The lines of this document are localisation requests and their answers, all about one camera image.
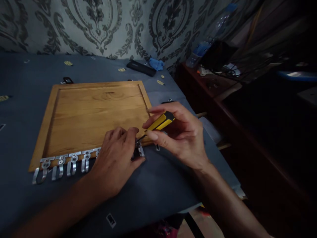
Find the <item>damask pattern wallpaper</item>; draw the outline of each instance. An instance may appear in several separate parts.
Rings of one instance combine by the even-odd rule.
[[[1,0],[0,51],[153,57],[172,72],[230,2],[238,8],[224,39],[246,21],[257,1]]]

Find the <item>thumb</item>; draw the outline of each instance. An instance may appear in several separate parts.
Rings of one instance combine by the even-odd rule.
[[[153,140],[156,144],[165,149],[173,152],[176,149],[176,142],[174,139],[169,137],[160,131],[146,131],[146,135]]]

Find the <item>screwdriver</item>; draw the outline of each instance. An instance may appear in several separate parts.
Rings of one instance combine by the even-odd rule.
[[[174,120],[175,120],[175,117],[173,113],[169,111],[165,111],[152,125],[149,126],[149,128],[146,131],[154,131],[154,130],[160,131],[166,126],[168,126],[169,124],[171,124]],[[136,143],[139,143],[145,136],[146,134],[142,136],[140,139],[138,139]]]

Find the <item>plastic bottle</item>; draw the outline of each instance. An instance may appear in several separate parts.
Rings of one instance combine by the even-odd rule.
[[[217,37],[225,31],[226,21],[230,14],[237,8],[236,4],[229,4],[225,11],[215,20],[215,24],[211,27],[211,30],[206,33],[206,36],[196,48],[192,51],[190,57],[186,61],[186,66],[189,68],[194,68],[199,60],[205,55],[207,50],[216,41]]]

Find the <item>hand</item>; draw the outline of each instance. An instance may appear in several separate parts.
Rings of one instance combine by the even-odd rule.
[[[169,150],[185,165],[194,170],[202,169],[210,163],[204,148],[202,122],[192,115],[179,102],[161,104],[148,110],[155,113],[144,124],[147,129],[165,111],[173,113],[175,120],[164,128],[167,135],[160,131],[147,131],[147,136],[161,147]]]
[[[117,195],[132,173],[145,161],[144,157],[131,161],[138,132],[136,127],[130,127],[128,131],[117,127],[106,133],[98,158],[87,175],[102,200]]]

